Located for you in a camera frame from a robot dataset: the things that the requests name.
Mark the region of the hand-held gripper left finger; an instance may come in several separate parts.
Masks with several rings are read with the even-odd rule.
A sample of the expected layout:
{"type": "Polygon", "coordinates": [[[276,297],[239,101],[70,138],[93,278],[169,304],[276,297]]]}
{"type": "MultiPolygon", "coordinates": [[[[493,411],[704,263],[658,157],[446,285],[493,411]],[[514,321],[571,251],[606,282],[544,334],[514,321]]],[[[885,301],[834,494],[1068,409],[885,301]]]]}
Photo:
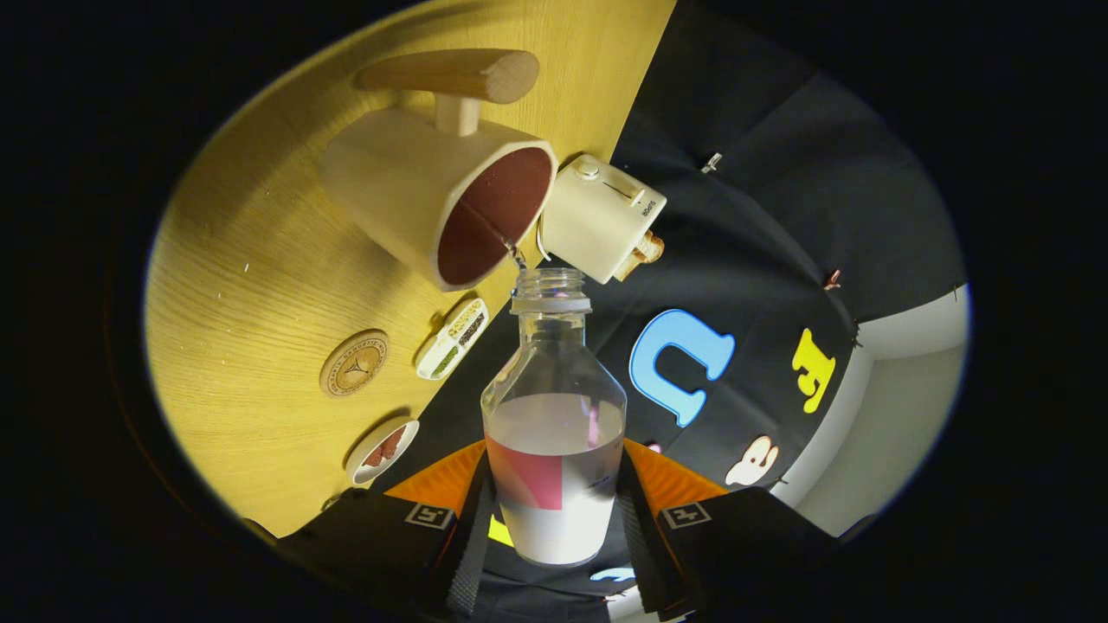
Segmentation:
{"type": "Polygon", "coordinates": [[[407,622],[456,622],[476,604],[495,486],[478,441],[389,489],[350,488],[288,537],[247,525],[286,560],[407,622]]]}

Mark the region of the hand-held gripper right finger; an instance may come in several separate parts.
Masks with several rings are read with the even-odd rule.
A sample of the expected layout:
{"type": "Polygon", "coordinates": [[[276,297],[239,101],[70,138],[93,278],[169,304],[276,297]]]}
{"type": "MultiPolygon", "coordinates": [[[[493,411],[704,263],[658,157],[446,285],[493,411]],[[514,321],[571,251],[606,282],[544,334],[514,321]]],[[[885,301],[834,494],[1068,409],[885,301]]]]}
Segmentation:
{"type": "Polygon", "coordinates": [[[781,606],[847,543],[760,486],[727,491],[632,440],[617,503],[642,607],[660,620],[781,606]]]}

